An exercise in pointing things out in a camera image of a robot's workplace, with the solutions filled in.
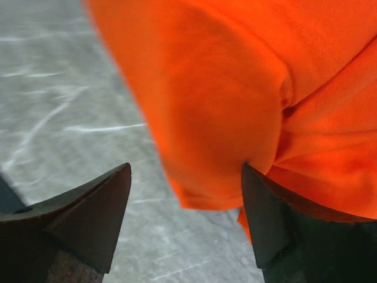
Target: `black plastic part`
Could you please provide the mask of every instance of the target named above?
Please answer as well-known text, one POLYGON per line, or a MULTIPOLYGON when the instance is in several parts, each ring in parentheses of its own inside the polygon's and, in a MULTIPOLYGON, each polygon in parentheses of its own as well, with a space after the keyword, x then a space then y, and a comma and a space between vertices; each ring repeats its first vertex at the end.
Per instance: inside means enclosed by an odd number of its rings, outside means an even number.
POLYGON ((24 207, 21 198, 0 175, 0 213, 14 213, 24 207))
POLYGON ((266 283, 377 282, 377 221, 323 207, 247 164, 242 192, 266 283))
POLYGON ((52 273, 65 270, 59 265, 69 255, 87 269, 108 273, 130 186, 131 168, 124 164, 24 213, 0 214, 0 282, 55 282, 51 278, 61 276, 63 282, 90 282, 72 280, 75 270, 52 273))

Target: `marble surface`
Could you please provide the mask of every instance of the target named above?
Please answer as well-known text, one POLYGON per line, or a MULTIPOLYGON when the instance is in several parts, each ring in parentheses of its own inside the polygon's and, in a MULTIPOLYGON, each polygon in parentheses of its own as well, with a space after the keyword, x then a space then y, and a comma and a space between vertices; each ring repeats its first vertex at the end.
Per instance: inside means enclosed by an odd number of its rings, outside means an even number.
POLYGON ((104 282, 263 282, 231 213, 179 207, 79 0, 0 0, 0 145, 1 169, 29 204, 131 163, 104 282))

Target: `orange towel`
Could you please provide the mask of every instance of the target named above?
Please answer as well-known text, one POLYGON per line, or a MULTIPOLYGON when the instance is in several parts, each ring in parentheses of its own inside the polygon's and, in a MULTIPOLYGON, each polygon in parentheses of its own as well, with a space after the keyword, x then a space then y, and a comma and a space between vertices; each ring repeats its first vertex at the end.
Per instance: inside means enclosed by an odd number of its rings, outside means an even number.
POLYGON ((184 208, 242 206, 248 160, 377 219, 376 1, 86 1, 184 208))

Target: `orange cloth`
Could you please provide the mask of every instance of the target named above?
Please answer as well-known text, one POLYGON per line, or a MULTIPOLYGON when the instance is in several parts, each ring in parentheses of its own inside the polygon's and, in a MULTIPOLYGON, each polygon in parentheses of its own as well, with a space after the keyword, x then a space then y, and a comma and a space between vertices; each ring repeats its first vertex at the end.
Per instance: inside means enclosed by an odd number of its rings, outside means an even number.
POLYGON ((248 160, 377 219, 375 0, 87 1, 184 208, 242 206, 248 160))

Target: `gray marble countertop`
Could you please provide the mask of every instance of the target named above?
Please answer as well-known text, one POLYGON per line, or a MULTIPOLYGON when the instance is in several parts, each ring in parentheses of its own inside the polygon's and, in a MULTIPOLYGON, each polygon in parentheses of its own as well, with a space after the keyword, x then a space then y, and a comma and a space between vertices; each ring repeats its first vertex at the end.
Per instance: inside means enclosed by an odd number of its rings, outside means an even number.
POLYGON ((106 283, 263 282, 229 212, 182 210, 79 0, 0 0, 1 169, 31 204, 130 162, 106 283))

